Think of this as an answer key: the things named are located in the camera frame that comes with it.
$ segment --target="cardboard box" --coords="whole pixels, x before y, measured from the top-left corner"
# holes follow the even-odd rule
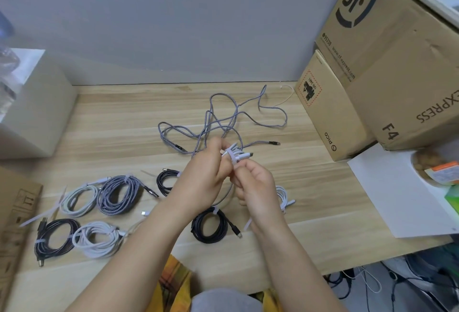
[[[350,157],[375,141],[319,50],[295,91],[334,161]]]
[[[17,270],[30,225],[19,225],[34,216],[42,185],[0,167],[0,310]]]
[[[388,150],[459,131],[459,34],[415,0],[338,0],[316,44]]]

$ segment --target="wooden desk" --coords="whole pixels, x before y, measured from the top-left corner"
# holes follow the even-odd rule
[[[209,96],[216,92],[231,94],[237,102],[258,95],[263,83],[150,84],[80,87],[73,116],[54,157],[2,164],[44,184],[39,211],[49,209],[63,188],[70,191],[84,182],[104,176],[132,173],[157,190],[154,178],[163,167],[182,170],[190,157],[164,145],[158,122],[202,128]],[[268,83],[262,103],[276,105],[290,89]],[[218,117],[234,111],[230,100],[215,98]],[[294,94],[281,105],[288,113],[283,129],[254,126],[239,117],[236,129],[244,142],[258,139],[280,141],[280,146],[257,145],[248,151],[270,169],[277,185],[288,191],[296,203],[285,217],[292,231],[311,255],[319,270],[331,273],[369,264],[421,249],[442,245],[448,236],[397,240],[382,221],[346,162],[334,163],[320,140],[311,120]],[[264,123],[282,122],[278,112],[257,110],[250,102],[245,111]],[[195,141],[171,133],[169,138],[188,150]],[[230,133],[229,141],[236,141]],[[97,209],[78,220],[85,224],[104,220],[127,229],[141,218],[142,210],[157,204],[144,192],[128,214],[106,217]],[[249,219],[246,208],[229,197],[223,211],[240,229]],[[19,273],[11,291],[7,311],[63,311],[106,264],[90,260],[77,250],[45,261],[38,268],[33,254],[36,232],[28,237]],[[196,272],[201,289],[233,287],[247,293],[270,285],[261,252],[254,235],[244,232],[236,237],[231,230],[220,243],[204,245],[194,239],[187,227],[179,237],[173,254]]]

